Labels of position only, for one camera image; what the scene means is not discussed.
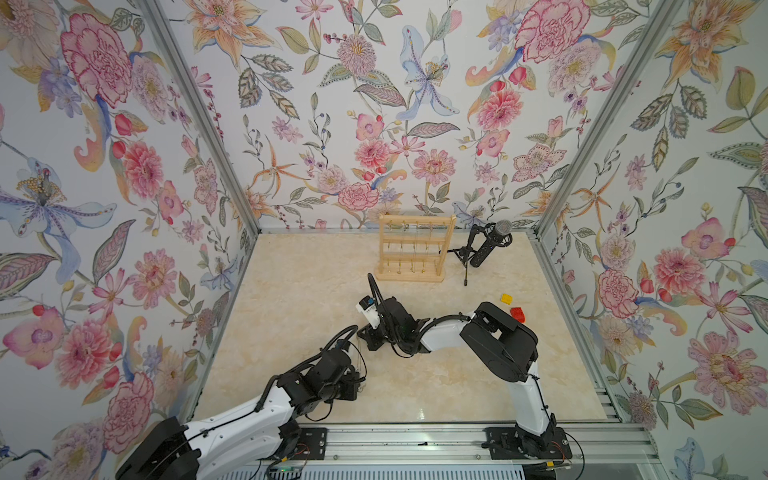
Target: blue lily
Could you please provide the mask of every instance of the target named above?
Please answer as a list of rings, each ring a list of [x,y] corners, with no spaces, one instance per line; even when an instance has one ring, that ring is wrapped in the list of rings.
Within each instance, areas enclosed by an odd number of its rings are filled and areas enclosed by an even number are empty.
[[[104,206],[96,202],[78,207],[60,205],[67,197],[61,192],[61,180],[53,168],[34,158],[29,158],[27,164],[29,170],[22,169],[17,173],[20,181],[16,188],[24,192],[28,200],[14,197],[0,187],[0,219],[11,224],[17,237],[37,232],[47,233],[56,239],[61,247],[61,266],[56,272],[56,281],[63,284],[80,266],[80,254],[69,236],[78,226],[104,226],[118,206]]]
[[[406,111],[397,114],[400,121],[413,120],[419,113],[422,103],[429,102],[435,113],[444,117],[455,115],[458,108],[453,108],[451,99],[440,95],[435,90],[439,87],[442,79],[448,74],[451,66],[448,63],[448,55],[442,58],[433,58],[426,62],[422,68],[421,60],[424,53],[424,41],[419,32],[411,25],[406,25],[402,29],[402,51],[400,52],[400,62],[402,67],[408,72],[406,85],[413,88],[415,101]]]
[[[216,268],[214,271],[217,273],[213,275],[211,272],[206,272],[200,278],[200,285],[206,286],[211,290],[224,288],[226,290],[235,290],[235,284],[232,279],[237,273],[237,257],[232,260],[232,263],[227,268],[224,268],[224,262],[221,261],[221,257],[216,258]]]

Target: red berry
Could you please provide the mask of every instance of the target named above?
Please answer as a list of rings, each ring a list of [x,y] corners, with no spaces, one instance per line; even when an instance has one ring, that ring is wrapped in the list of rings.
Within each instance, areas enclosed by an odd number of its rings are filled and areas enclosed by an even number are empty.
[[[497,80],[497,81],[493,82],[493,85],[491,85],[491,91],[504,90],[504,87],[506,87],[506,86],[507,86],[506,83],[504,83],[501,80]]]

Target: green leaf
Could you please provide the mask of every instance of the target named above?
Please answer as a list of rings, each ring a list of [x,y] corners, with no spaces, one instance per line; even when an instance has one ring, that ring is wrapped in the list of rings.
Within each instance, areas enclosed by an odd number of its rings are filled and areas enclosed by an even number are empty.
[[[685,399],[680,402],[680,407],[696,420],[709,420],[723,416],[709,403],[699,399]]]
[[[744,67],[736,67],[725,94],[725,104],[731,110],[743,110],[755,94],[755,76]]]
[[[437,189],[437,198],[444,198],[448,196],[448,192],[451,190],[451,182],[448,182],[445,185],[442,185],[439,189]]]
[[[656,413],[659,414],[659,419],[668,429],[670,428],[670,414],[667,411],[667,407],[662,402],[656,402]]]
[[[739,295],[746,306],[752,311],[755,323],[768,333],[768,299],[757,295]]]
[[[677,416],[680,417],[680,420],[682,420],[683,422],[686,422],[688,425],[690,425],[692,429],[696,428],[694,426],[694,421],[691,419],[690,415],[688,415],[688,413],[685,410],[683,410],[680,406],[675,405],[674,411],[675,413],[677,413]]]
[[[288,65],[287,61],[280,57],[276,57],[275,55],[256,55],[251,58],[251,61],[265,70],[275,71],[277,73],[284,73],[286,71],[293,70],[293,67]]]
[[[288,45],[288,48],[293,50],[294,53],[304,55],[310,50],[310,44],[306,42],[304,35],[295,28],[277,27],[277,31],[280,32],[286,45]]]
[[[768,195],[759,188],[739,187],[750,202],[750,222],[755,234],[768,248]]]
[[[344,65],[337,63],[328,69],[326,74],[323,76],[323,81],[320,82],[319,86],[326,87],[327,85],[332,84],[334,81],[346,80],[347,78],[351,77],[352,73],[347,70]]]
[[[736,130],[738,127],[741,127],[746,123],[747,120],[749,120],[747,117],[728,117],[707,131],[714,134],[725,134],[729,131]]]
[[[366,23],[362,26],[362,29],[371,41],[384,45],[384,38],[382,37],[382,32],[379,30],[379,27],[375,26],[373,23]]]
[[[617,50],[621,50],[621,47],[625,46],[626,44],[630,44],[633,41],[637,41],[637,39],[640,38],[640,36],[643,34],[644,29],[645,29],[645,24],[642,24],[639,27],[627,33],[627,36],[624,37],[624,40],[621,41],[621,43],[619,44],[619,48],[617,48]]]
[[[763,145],[755,142],[744,142],[742,144],[729,145],[721,150],[707,152],[710,157],[718,160],[728,160],[734,162],[740,167],[748,170],[760,168],[763,161],[760,159],[760,152]]]

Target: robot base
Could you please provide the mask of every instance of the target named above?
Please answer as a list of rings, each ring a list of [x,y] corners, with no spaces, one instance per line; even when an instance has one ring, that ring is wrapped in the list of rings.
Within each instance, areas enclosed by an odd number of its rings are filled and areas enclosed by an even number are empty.
[[[535,440],[520,435],[515,427],[490,427],[485,429],[485,437],[488,441],[483,444],[483,448],[490,449],[493,460],[522,460],[525,458],[562,460],[563,457],[573,458],[571,446],[565,438],[565,431],[555,427],[552,433],[552,441],[548,448],[541,449]],[[562,452],[554,445],[555,443],[560,446]]]

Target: orange lily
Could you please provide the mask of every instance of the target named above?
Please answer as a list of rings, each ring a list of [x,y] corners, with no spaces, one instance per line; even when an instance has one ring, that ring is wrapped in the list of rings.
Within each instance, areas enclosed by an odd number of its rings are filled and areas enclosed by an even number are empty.
[[[587,203],[582,205],[581,207],[577,207],[576,210],[580,210],[582,208],[583,210],[580,213],[575,214],[571,218],[580,217],[581,215],[584,215],[589,210],[591,210],[592,206],[594,205],[594,209],[598,212],[598,222],[600,223],[600,228],[603,231],[605,231],[605,227],[603,227],[603,218],[600,215],[600,204],[603,204],[608,208],[611,208],[611,205],[608,204],[607,201],[603,200],[601,195],[603,194],[603,192],[605,192],[605,189],[608,188],[608,185],[610,185],[611,182],[614,181],[614,177],[616,177],[617,172],[618,170],[614,172],[614,174],[611,176],[611,179],[608,180],[608,182],[605,185],[603,185],[602,188],[598,190],[597,193],[593,192],[592,190],[588,190],[586,188],[581,188],[579,190],[576,190],[574,193],[572,193],[571,195],[581,194],[581,199],[586,200]]]
[[[277,192],[280,191],[280,174],[286,175],[286,176],[291,177],[291,178],[297,178],[299,180],[308,180],[308,179],[302,178],[302,177],[298,177],[298,176],[296,176],[294,174],[291,174],[291,173],[289,173],[289,172],[287,172],[285,170],[286,168],[291,167],[291,166],[296,165],[296,164],[278,165],[277,164],[277,158],[275,157],[275,149],[272,147],[272,142],[270,141],[269,138],[267,138],[266,141],[267,141],[268,144],[270,144],[270,152],[272,152],[272,166],[270,168],[267,168],[266,170],[262,170],[261,172],[259,172],[256,175],[254,175],[253,176],[253,181],[250,183],[250,186],[248,188],[250,189],[251,187],[253,187],[253,185],[256,184],[256,180],[258,180],[259,177],[261,177],[262,175],[270,175],[270,176],[274,175],[272,182],[273,182],[273,184],[274,184],[275,181],[277,182],[277,188],[275,189],[275,193],[272,195],[272,198],[274,198],[277,195]]]

